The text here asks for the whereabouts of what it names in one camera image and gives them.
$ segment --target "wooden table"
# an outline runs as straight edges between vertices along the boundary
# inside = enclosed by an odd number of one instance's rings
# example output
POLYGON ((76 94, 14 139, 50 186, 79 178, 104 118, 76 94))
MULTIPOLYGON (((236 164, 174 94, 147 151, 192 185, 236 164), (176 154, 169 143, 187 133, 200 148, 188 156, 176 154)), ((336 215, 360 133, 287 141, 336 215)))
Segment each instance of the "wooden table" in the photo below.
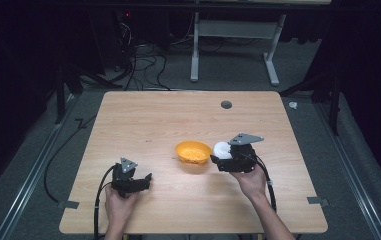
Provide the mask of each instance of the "wooden table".
MULTIPOLYGON (((230 174, 219 172, 210 160, 201 166, 182 163, 174 150, 184 140, 213 147, 239 132, 265 138, 252 146, 268 168, 278 215, 290 231, 325 232, 320 205, 307 201, 316 193, 276 92, 107 93, 69 197, 79 207, 65 209, 60 230, 93 233, 98 185, 106 170, 125 157, 139 164, 135 179, 153 173, 125 233, 262 233, 252 205, 230 174), (230 101, 232 108, 222 108, 222 101, 230 101)), ((103 193, 100 232, 108 225, 104 202, 103 193)))

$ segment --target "gray carpet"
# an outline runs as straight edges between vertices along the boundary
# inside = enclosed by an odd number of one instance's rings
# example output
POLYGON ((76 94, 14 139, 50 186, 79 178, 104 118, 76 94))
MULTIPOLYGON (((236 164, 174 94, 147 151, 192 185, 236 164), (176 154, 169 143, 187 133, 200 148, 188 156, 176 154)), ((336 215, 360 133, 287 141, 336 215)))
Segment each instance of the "gray carpet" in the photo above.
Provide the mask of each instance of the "gray carpet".
MULTIPOLYGON (((180 44, 168 52, 150 47, 141 48, 139 53, 164 54, 166 68, 160 76, 163 85, 171 89, 187 90, 242 90, 242 91, 282 91, 303 80, 318 43, 299 45, 296 42, 280 43, 274 63, 280 79, 278 87, 269 84, 266 68, 260 54, 268 48, 268 42, 228 39, 227 44, 215 52, 217 45, 202 43, 199 82, 190 82, 191 49, 180 44)), ((162 69, 162 58, 156 59, 154 67, 144 71, 149 60, 139 59, 135 79, 130 81, 130 90, 145 90, 156 86, 156 76, 162 69)), ((97 113, 104 92, 102 87, 85 86, 75 107, 68 116, 53 147, 58 149, 77 129, 75 119, 87 120, 97 113)), ((318 196, 328 199, 330 205, 323 208, 329 228, 319 235, 303 235, 301 239, 374 239, 364 218, 357 199, 348 184, 340 164, 339 155, 327 133, 320 116, 307 97, 309 92, 300 92, 283 98, 290 122, 306 161, 318 196), (288 107, 289 101, 298 102, 298 108, 288 107)), ((0 225, 15 200, 40 150, 54 127, 56 108, 54 97, 48 102, 48 110, 29 130, 24 143, 17 152, 4 175, 0 178, 0 225)), ((56 155, 48 172, 48 186, 54 196, 67 200, 77 173, 81 157, 91 133, 91 122, 86 129, 79 131, 56 155)), ((375 162, 362 133, 353 121, 347 104, 342 98, 339 113, 339 133, 348 155, 360 172, 381 216, 381 170, 375 162)), ((90 235, 64 235, 59 231, 63 211, 46 195, 43 178, 26 204, 10 239, 91 239, 90 235)))

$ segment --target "human hand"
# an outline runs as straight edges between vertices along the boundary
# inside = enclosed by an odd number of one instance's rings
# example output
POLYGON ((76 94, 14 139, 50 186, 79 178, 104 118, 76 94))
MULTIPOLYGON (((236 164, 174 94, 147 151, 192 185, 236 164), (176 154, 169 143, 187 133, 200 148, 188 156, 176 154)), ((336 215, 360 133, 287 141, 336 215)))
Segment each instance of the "human hand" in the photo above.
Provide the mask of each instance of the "human hand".
POLYGON ((106 185, 105 193, 105 207, 109 219, 105 239, 121 239, 125 224, 131 216, 140 193, 133 193, 128 198, 122 198, 118 192, 112 188, 110 183, 106 185))
POLYGON ((249 200, 253 201, 254 198, 266 197, 267 180, 264 171, 258 165, 255 165, 253 171, 248 173, 230 172, 230 174, 237 179, 240 189, 249 200))

